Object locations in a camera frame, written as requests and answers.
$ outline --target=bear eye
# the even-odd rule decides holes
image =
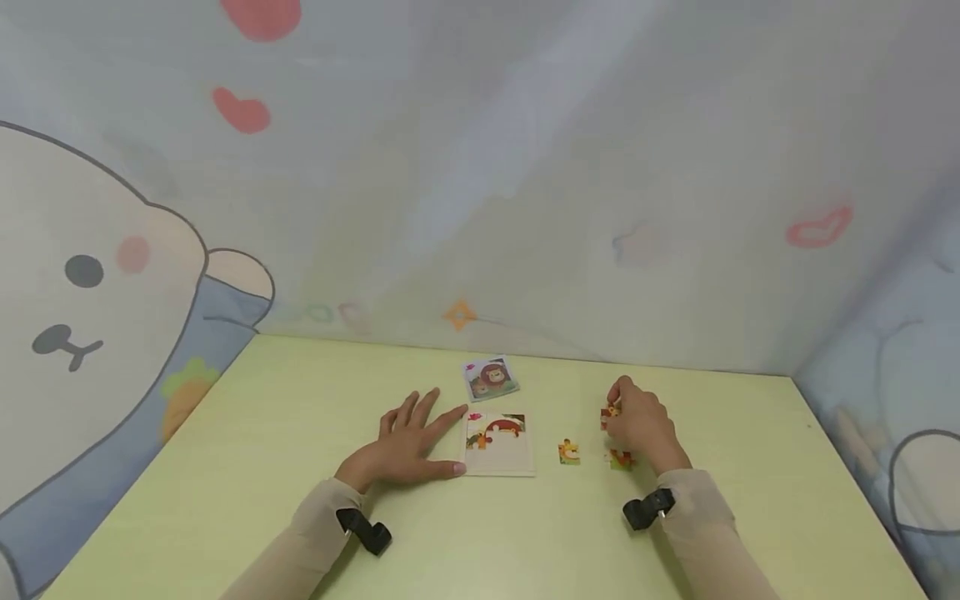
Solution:
[[[77,287],[96,287],[104,280],[104,267],[93,256],[77,254],[66,261],[66,278]]]

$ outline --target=beige sleeve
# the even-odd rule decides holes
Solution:
[[[737,535],[733,512],[709,473],[667,471],[658,484],[676,500],[661,521],[696,600],[778,600]]]
[[[363,499],[337,479],[320,482],[221,600],[307,600],[347,545],[336,511],[359,509]]]

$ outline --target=orange star print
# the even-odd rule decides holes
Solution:
[[[469,322],[476,321],[477,315],[470,310],[466,300],[457,300],[453,306],[450,306],[450,310],[444,313],[444,319],[450,321],[453,328],[460,331],[466,327]]]

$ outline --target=left hand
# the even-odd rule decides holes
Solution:
[[[423,399],[420,399],[419,392],[412,392],[403,404],[380,418],[380,435],[376,442],[351,454],[334,476],[358,492],[367,493],[377,481],[415,484],[452,479],[467,472],[463,463],[428,461],[425,458],[468,408],[462,404],[427,425],[438,397],[438,388]]]

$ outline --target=black wrist clip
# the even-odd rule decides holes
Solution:
[[[344,528],[344,533],[353,532],[360,543],[374,556],[380,556],[390,545],[394,538],[390,535],[390,530],[383,523],[370,525],[363,513],[357,509],[339,509],[337,511],[337,520],[340,526]]]
[[[623,505],[623,515],[634,531],[653,525],[657,515],[665,516],[676,504],[673,493],[667,488],[657,488],[642,500],[631,500]]]

